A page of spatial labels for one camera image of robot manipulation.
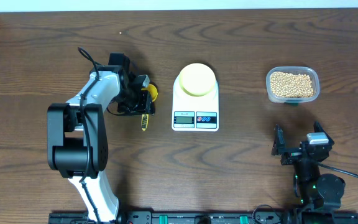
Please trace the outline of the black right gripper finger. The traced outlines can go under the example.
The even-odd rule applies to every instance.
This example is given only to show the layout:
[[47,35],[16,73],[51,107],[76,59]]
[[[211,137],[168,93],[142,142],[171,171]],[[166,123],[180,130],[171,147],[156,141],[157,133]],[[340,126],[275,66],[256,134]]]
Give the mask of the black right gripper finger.
[[285,140],[283,137],[283,130],[278,124],[275,126],[274,131],[275,131],[275,139],[272,147],[272,155],[279,156],[282,155],[283,152],[285,151]]
[[323,129],[322,125],[318,122],[318,121],[315,121],[313,123],[313,129],[314,129],[314,132],[315,133],[324,133],[324,134],[327,134],[327,132]]

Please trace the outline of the yellow measuring scoop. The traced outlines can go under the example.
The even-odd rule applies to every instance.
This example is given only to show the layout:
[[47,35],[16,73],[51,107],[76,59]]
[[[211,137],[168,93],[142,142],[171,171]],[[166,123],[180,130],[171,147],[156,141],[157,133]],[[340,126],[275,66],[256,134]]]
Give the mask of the yellow measuring scoop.
[[145,102],[145,109],[142,113],[141,128],[143,131],[145,131],[149,124],[149,116],[155,114],[154,102],[158,97],[158,90],[157,87],[153,83],[151,83],[148,85],[147,88],[143,88],[141,93],[143,94]]

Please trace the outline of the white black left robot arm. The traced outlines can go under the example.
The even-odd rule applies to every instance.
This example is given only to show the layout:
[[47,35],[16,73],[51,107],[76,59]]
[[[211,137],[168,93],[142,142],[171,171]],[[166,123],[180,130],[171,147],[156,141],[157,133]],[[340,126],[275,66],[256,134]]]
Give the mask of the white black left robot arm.
[[47,110],[47,160],[52,170],[68,179],[80,193],[87,212],[52,212],[49,223],[127,223],[106,175],[108,138],[104,112],[117,103],[118,116],[155,113],[148,75],[136,75],[131,61],[111,53],[106,65],[96,62],[84,49],[80,54],[93,67],[89,81],[65,103],[52,103]]

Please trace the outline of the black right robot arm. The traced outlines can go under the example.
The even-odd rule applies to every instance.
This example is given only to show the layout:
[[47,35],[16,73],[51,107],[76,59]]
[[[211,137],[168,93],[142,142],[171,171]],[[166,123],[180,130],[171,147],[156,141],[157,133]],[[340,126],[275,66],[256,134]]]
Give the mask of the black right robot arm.
[[321,174],[319,163],[329,157],[334,141],[316,121],[314,131],[297,147],[286,147],[283,129],[276,125],[272,155],[281,165],[294,167],[293,188],[301,205],[285,212],[282,223],[335,223],[341,207],[345,181],[334,174]]

